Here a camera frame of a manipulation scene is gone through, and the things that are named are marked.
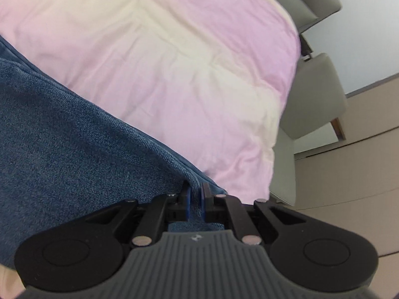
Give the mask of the blue denim pants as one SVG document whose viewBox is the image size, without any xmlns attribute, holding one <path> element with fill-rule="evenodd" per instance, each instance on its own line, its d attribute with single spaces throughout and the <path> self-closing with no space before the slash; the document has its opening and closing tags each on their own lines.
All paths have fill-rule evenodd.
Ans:
<svg viewBox="0 0 399 299">
<path fill-rule="evenodd" d="M 189 220 L 173 232 L 217 231 L 203 220 L 210 178 L 166 145 L 56 82 L 1 41 L 1 264 L 27 238 L 135 199 L 191 185 Z"/>
</svg>

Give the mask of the beige wardrobe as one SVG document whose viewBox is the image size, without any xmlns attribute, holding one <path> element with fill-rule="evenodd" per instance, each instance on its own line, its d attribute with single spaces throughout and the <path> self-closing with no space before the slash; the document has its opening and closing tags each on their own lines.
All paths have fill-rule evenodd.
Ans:
<svg viewBox="0 0 399 299">
<path fill-rule="evenodd" d="M 371 284 L 398 294 L 398 78 L 348 99 L 345 141 L 296 161 L 295 209 L 358 233 L 376 247 Z"/>
</svg>

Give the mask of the grey bedside chair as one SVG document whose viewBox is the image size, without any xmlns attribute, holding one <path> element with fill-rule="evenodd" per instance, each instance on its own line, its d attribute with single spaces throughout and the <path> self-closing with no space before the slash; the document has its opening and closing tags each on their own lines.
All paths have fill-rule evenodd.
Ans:
<svg viewBox="0 0 399 299">
<path fill-rule="evenodd" d="M 299 41 L 301 58 L 273 148 L 275 164 L 270 185 L 271 197 L 289 206 L 296 203 L 294 142 L 333 122 L 348 106 L 330 57 L 325 53 L 313 56 L 305 38 L 300 36 Z"/>
</svg>

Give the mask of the pink duvet cover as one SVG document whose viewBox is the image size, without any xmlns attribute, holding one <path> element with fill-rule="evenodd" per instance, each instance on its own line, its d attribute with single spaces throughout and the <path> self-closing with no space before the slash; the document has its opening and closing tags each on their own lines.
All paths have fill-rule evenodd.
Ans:
<svg viewBox="0 0 399 299">
<path fill-rule="evenodd" d="M 180 154 L 210 178 L 201 188 L 244 205 L 269 195 L 300 54 L 276 0 L 1 0 L 1 41 Z M 231 230 L 173 232 L 173 223 L 153 245 L 134 238 L 119 271 L 85 290 L 25 286 L 14 258 L 1 273 L 25 287 L 23 298 L 248 298 L 264 289 L 272 266 L 261 246 Z"/>
</svg>

